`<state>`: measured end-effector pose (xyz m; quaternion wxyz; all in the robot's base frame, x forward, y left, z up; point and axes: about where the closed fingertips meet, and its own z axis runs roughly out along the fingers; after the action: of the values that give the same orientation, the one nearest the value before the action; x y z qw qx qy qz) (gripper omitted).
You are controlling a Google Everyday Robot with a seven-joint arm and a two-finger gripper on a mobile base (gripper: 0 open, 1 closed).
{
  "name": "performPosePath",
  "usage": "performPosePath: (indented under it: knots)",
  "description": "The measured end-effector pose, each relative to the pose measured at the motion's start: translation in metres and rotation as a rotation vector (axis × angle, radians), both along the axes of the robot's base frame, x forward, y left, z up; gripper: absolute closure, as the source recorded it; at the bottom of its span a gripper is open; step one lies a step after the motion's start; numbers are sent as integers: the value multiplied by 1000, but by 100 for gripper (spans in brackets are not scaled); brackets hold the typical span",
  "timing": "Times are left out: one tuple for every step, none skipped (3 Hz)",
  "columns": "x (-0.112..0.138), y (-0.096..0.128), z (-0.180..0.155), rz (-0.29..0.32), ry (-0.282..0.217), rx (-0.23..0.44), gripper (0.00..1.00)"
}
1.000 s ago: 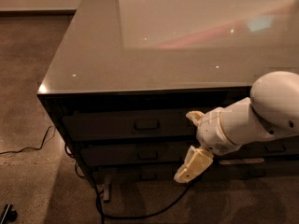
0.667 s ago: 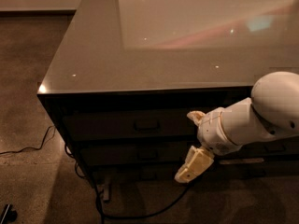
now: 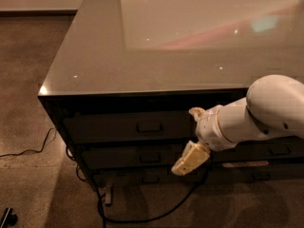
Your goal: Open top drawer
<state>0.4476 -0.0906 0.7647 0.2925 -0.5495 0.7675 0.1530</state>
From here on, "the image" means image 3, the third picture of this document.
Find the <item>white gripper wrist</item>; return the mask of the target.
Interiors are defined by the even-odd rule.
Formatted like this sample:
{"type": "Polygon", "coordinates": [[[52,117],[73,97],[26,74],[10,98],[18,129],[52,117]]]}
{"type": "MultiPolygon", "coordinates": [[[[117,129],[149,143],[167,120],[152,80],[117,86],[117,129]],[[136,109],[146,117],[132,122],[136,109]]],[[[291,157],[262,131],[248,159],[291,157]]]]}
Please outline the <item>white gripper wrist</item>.
{"type": "Polygon", "coordinates": [[[173,174],[185,176],[200,167],[210,158],[210,149],[219,152],[237,146],[234,142],[230,142],[220,130],[220,109],[221,105],[216,105],[208,110],[201,107],[189,109],[189,114],[197,122],[196,136],[200,142],[188,142],[181,157],[171,169],[173,174]]]}

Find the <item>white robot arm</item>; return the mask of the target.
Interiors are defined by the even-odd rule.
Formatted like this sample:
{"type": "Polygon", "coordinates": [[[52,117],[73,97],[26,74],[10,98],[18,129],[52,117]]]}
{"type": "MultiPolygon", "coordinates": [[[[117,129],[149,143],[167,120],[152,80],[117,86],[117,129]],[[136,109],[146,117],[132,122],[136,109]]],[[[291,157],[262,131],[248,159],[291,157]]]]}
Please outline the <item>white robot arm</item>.
{"type": "Polygon", "coordinates": [[[213,151],[247,141],[304,137],[304,84],[283,75],[254,81],[244,98],[207,110],[193,107],[196,142],[188,142],[171,172],[185,176],[208,161],[213,151]]]}

